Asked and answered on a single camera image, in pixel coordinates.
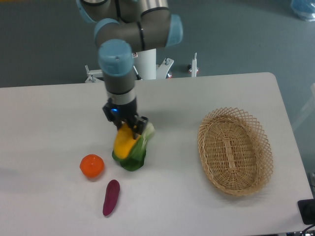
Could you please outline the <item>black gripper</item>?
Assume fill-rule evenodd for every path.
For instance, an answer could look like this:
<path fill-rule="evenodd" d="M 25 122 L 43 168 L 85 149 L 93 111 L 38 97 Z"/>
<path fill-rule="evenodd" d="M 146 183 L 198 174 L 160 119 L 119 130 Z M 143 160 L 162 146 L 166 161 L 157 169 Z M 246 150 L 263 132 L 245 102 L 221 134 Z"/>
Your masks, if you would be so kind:
<path fill-rule="evenodd" d="M 123 105 L 113 103 L 113 99 L 109 98 L 102 108 L 109 122 L 114 123 L 117 130 L 120 130 L 126 123 L 132 131 L 133 139 L 137 139 L 144 132 L 149 119 L 144 116 L 138 116 L 137 99 Z"/>

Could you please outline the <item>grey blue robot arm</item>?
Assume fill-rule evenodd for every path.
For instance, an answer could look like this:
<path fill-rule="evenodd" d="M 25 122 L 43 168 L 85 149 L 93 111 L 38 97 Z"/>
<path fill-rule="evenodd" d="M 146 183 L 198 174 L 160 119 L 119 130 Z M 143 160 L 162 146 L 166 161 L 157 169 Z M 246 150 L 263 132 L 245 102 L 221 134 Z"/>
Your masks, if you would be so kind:
<path fill-rule="evenodd" d="M 126 124 L 132 138 L 142 135 L 148 118 L 137 113 L 133 53 L 179 44 L 183 25 L 166 0 L 78 0 L 84 20 L 94 23 L 98 64 L 108 94 L 103 107 L 117 129 Z"/>

